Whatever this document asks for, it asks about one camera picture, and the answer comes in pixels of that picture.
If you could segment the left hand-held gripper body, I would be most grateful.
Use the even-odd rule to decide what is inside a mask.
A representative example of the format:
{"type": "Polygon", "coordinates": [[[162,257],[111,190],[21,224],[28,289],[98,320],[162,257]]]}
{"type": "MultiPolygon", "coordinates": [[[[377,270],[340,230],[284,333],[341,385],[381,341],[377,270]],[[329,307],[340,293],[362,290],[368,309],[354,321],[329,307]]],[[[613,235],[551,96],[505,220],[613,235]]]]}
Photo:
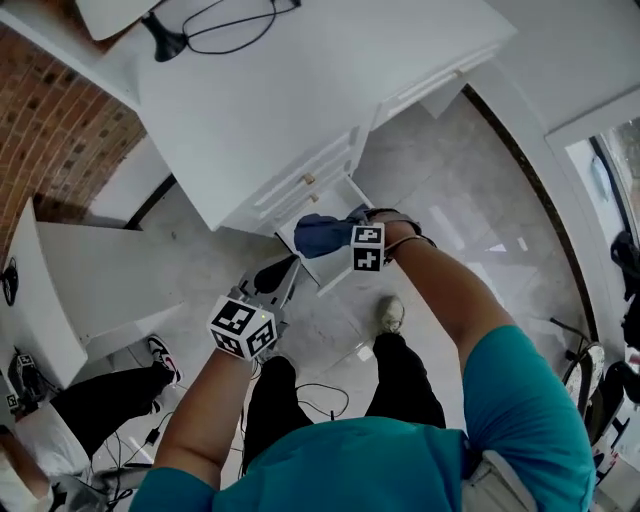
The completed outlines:
{"type": "Polygon", "coordinates": [[[216,348],[242,360],[254,360],[272,348],[288,327],[285,306],[274,305],[276,291],[258,293],[255,274],[243,275],[227,295],[220,296],[207,321],[216,348]]]}

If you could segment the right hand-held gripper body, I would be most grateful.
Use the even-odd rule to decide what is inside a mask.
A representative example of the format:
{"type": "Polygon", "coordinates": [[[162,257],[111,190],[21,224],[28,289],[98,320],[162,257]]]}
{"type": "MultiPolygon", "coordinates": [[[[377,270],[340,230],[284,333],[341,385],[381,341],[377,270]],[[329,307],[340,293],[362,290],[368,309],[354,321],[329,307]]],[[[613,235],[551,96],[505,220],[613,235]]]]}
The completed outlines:
{"type": "Polygon", "coordinates": [[[363,272],[380,272],[385,265],[392,261],[396,250],[410,240],[424,240],[435,247],[435,243],[422,234],[420,225],[408,215],[390,208],[365,210],[352,229],[352,269],[363,272]],[[409,224],[413,229],[413,234],[393,242],[387,242],[386,225],[398,222],[409,224]]]}

